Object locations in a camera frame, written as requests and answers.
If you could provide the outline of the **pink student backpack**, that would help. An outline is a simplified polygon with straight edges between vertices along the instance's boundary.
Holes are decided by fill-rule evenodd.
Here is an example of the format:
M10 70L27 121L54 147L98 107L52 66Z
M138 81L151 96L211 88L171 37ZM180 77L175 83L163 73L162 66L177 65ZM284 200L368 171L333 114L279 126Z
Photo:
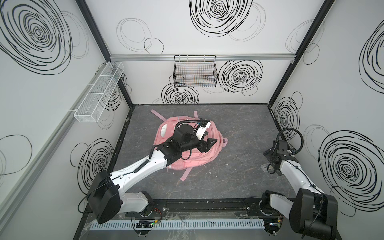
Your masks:
M195 127L196 123L206 123L209 120L200 119L198 117L198 112L194 112L194 117L188 116L179 116L179 117L171 117L164 118L155 110L151 110L151 112L156 115L158 118L163 120L163 123L160 125L157 135L155 137L154 146L150 152L150 157L154 156L155 152L160 152L156 150L156 145L164 143L169 137L171 137L174 133L174 128L176 123L190 123L191 126ZM204 140L207 138L217 139L218 141L214 144L214 146L207 153L201 153L198 149L193 149L191 152L183 152L182 158L177 160L172 164L168 164L166 160L166 168L172 170L186 170L181 180L184 181L191 169L194 167L199 167L205 165L211 161L213 161L220 153L223 147L225 147L228 143L228 139L224 138L220 131L217 129L215 123L210 121L211 125L206 130L208 135L204 137Z

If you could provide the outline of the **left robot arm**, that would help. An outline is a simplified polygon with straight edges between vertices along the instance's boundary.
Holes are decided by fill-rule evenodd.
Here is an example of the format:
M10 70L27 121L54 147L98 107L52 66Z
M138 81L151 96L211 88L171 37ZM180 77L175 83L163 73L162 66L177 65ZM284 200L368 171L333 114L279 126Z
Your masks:
M186 151L198 149L207 153L217 139L206 138L209 120L184 120L176 123L174 133L164 143L153 145L150 154L119 171L98 173L85 196L99 224L110 221L121 213L139 213L149 216L155 202L142 191L136 194L128 190L147 176L162 170L182 158Z

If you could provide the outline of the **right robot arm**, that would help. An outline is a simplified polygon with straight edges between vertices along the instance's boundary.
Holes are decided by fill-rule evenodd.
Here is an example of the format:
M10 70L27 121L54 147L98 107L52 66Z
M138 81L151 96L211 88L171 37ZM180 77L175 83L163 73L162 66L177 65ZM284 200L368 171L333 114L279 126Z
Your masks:
M275 140L264 156L276 173L287 178L296 193L295 199L289 200L283 194L265 191L260 201L264 214L279 212L289 220L292 230L303 237L336 239L338 202L309 179L289 150L288 142Z

